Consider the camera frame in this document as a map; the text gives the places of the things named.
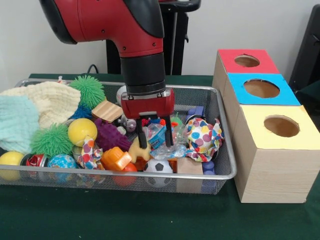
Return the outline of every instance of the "yellow ball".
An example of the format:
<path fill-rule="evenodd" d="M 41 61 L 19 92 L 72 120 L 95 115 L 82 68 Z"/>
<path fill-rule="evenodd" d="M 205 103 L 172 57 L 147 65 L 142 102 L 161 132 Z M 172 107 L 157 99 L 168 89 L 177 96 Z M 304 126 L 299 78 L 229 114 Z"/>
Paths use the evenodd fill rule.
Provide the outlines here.
<path fill-rule="evenodd" d="M 19 166 L 24 155 L 17 151 L 8 151 L 0 156 L 0 165 L 15 165 Z M 20 179 L 18 170 L 0 170 L 0 177 L 7 181 L 17 181 Z"/>
<path fill-rule="evenodd" d="M 82 147 L 86 136 L 96 140 L 98 130 L 93 121 L 86 118 L 79 118 L 74 120 L 68 128 L 68 137 L 70 141 L 78 146 Z"/>

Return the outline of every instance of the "purple spiky toy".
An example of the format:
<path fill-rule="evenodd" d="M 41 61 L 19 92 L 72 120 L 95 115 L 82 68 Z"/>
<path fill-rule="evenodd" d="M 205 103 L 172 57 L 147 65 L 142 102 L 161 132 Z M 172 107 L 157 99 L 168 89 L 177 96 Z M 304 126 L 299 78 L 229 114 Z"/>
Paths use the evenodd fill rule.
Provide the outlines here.
<path fill-rule="evenodd" d="M 103 122 L 101 118 L 95 120 L 94 124 L 98 130 L 95 142 L 104 152 L 114 147 L 119 147 L 124 152 L 129 151 L 131 142 L 118 131 L 115 125 Z"/>

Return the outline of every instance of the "metal wire basket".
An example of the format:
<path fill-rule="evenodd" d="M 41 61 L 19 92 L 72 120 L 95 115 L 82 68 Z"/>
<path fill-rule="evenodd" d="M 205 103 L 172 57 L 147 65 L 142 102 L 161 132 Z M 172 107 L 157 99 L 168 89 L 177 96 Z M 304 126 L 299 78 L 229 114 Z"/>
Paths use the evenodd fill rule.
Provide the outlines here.
<path fill-rule="evenodd" d="M 34 85 L 45 81 L 50 80 L 26 79 L 19 82 L 16 87 Z M 115 103 L 117 90 L 123 83 L 102 82 L 102 84 L 104 85 L 107 99 Z M 212 87 L 205 86 L 168 85 L 167 87 L 173 88 L 175 94 L 173 116 L 178 115 L 182 121 L 185 121 L 189 109 L 196 106 L 204 106 L 205 117 L 209 123 L 214 123 L 215 118 L 220 120 L 225 141 L 214 159 L 214 171 L 216 175 L 117 172 L 0 165 L 0 184 L 54 188 L 217 194 L 225 182 L 232 179 L 237 172 L 220 92 Z"/>

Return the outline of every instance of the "white wall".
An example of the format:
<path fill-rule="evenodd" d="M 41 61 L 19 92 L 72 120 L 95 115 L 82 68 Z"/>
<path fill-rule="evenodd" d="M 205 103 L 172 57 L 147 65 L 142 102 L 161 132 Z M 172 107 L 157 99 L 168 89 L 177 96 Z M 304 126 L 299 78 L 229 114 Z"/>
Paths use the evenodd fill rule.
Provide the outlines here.
<path fill-rule="evenodd" d="M 183 74 L 212 75 L 219 48 L 266 49 L 288 80 L 317 0 L 202 0 L 189 13 Z M 30 73 L 107 72 L 103 41 L 67 45 L 38 0 L 0 1 L 0 91 Z"/>

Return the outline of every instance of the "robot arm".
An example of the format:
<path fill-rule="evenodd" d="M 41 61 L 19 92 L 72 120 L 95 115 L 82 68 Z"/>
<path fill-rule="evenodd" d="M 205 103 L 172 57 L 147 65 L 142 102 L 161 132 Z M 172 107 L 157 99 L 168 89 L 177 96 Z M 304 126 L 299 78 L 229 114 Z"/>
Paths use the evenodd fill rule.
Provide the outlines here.
<path fill-rule="evenodd" d="M 141 118 L 166 120 L 166 145 L 173 145 L 170 114 L 174 92 L 166 89 L 164 27 L 158 0 L 40 0 L 55 35 L 66 44 L 112 40 L 127 87 L 122 108 L 137 120 L 140 147 L 147 141 Z"/>

